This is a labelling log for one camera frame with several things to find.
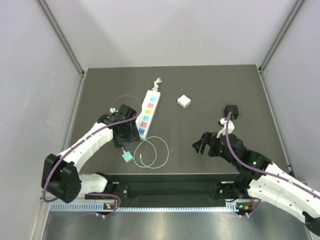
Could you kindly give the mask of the teal USB charger plug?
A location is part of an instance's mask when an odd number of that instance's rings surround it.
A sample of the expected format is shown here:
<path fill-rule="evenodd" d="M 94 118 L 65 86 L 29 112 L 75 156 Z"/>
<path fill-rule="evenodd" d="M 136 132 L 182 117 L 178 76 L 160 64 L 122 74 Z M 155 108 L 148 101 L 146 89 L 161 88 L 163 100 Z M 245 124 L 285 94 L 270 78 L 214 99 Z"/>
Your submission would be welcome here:
<path fill-rule="evenodd" d="M 134 159 L 133 155 L 129 151 L 125 150 L 123 151 L 122 158 L 127 164 Z"/>

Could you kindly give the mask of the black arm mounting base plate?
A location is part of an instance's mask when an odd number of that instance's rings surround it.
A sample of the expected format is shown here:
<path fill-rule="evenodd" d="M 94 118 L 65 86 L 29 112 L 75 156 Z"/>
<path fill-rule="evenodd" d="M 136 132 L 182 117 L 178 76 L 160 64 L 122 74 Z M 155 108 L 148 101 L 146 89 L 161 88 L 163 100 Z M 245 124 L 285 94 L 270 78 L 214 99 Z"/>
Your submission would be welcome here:
<path fill-rule="evenodd" d="M 249 199 L 236 174 L 113 174 L 106 175 L 103 192 L 91 191 L 85 199 L 102 199 L 113 194 L 122 201 L 151 197 L 196 197 L 215 201 Z"/>

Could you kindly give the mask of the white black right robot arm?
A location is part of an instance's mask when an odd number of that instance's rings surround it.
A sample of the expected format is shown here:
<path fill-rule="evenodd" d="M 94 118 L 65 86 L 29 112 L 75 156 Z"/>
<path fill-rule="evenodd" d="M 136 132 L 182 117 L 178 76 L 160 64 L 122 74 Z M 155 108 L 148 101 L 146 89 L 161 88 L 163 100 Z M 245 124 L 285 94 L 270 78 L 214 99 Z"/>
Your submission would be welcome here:
<path fill-rule="evenodd" d="M 279 168 L 266 156 L 245 147 L 234 134 L 218 136 L 204 132 L 192 144 L 199 155 L 209 147 L 208 156 L 220 157 L 234 166 L 238 177 L 233 192 L 267 202 L 298 219 L 312 233 L 320 234 L 320 193 Z"/>

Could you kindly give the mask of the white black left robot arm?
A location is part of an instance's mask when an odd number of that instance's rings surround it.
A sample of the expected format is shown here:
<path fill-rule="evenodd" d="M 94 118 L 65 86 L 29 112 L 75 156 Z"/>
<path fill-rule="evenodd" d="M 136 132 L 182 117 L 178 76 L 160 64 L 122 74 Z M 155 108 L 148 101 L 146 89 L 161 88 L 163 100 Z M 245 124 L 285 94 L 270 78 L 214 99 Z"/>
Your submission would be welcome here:
<path fill-rule="evenodd" d="M 46 194 L 66 204 L 79 195 L 97 193 L 109 198 L 114 191 L 111 183 L 101 173 L 80 175 L 85 163 L 105 144 L 113 142 L 115 148 L 138 142 L 141 138 L 136 119 L 139 112 L 122 104 L 118 110 L 102 115 L 76 143 L 55 155 L 49 154 L 43 165 L 41 187 L 42 199 L 50 202 Z"/>

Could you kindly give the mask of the white power strip coloured sockets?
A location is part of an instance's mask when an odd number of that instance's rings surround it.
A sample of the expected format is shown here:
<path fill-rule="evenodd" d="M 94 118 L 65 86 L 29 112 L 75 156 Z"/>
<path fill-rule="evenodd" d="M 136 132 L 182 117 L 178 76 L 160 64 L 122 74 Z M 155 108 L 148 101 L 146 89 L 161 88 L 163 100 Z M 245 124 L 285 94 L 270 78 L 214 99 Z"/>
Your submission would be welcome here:
<path fill-rule="evenodd" d="M 161 93 L 159 91 L 148 90 L 146 92 L 141 113 L 136 119 L 137 130 L 142 140 L 147 138 L 160 97 Z"/>

